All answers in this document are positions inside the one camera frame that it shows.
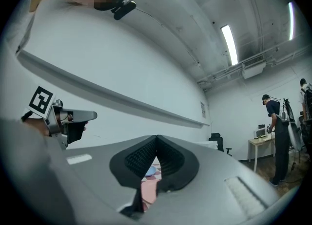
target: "white desk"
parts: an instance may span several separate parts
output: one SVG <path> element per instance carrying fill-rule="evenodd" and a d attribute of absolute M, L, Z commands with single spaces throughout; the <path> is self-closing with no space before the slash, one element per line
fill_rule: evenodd
<path fill-rule="evenodd" d="M 258 161 L 258 146 L 265 145 L 271 143 L 272 146 L 272 154 L 275 157 L 275 137 L 272 138 L 272 134 L 267 137 L 258 138 L 258 139 L 250 139 L 248 140 L 248 161 L 251 161 L 251 147 L 254 145 L 255 148 L 255 156 L 254 156 L 254 167 L 253 171 L 255 172 L 257 169 L 257 161 Z"/>

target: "gray robotic arm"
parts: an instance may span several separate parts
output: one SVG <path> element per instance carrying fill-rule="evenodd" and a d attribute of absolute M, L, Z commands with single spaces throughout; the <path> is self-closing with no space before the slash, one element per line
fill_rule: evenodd
<path fill-rule="evenodd" d="M 21 120 L 25 121 L 33 113 L 42 117 L 50 136 L 57 139 L 62 150 L 65 150 L 69 144 L 81 139 L 85 124 L 96 119 L 98 114 L 93 111 L 64 109 L 61 100 L 54 102 L 55 97 L 50 90 L 38 86 L 27 107 L 30 111 Z"/>
<path fill-rule="evenodd" d="M 57 114 L 60 116 L 60 121 L 57 121 Z M 51 137 L 57 139 L 64 150 L 69 144 L 81 139 L 86 122 L 96 119 L 97 116 L 98 114 L 93 111 L 64 109 L 62 101 L 57 100 L 52 104 L 44 122 Z"/>

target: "black office chair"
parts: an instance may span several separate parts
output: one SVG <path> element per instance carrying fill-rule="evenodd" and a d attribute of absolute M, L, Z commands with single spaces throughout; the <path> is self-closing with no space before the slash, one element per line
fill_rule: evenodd
<path fill-rule="evenodd" d="M 216 141 L 218 143 L 218 150 L 224 152 L 223 149 L 223 137 L 219 133 L 211 133 L 211 138 L 209 138 L 209 141 Z M 229 154 L 229 151 L 232 150 L 232 148 L 225 148 L 227 150 L 227 154 L 232 157 L 231 154 Z"/>

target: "air conditioning unit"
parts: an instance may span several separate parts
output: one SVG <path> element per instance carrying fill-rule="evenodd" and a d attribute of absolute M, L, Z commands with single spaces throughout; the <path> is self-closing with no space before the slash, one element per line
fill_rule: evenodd
<path fill-rule="evenodd" d="M 243 65 L 243 77 L 248 79 L 263 72 L 263 69 L 267 65 L 264 57 L 258 56 L 242 63 Z"/>

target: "black cap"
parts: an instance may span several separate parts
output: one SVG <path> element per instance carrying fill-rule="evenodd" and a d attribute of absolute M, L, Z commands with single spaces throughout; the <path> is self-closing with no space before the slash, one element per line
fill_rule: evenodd
<path fill-rule="evenodd" d="M 262 96 L 262 105 L 264 105 L 264 100 L 270 98 L 269 95 L 265 94 Z"/>

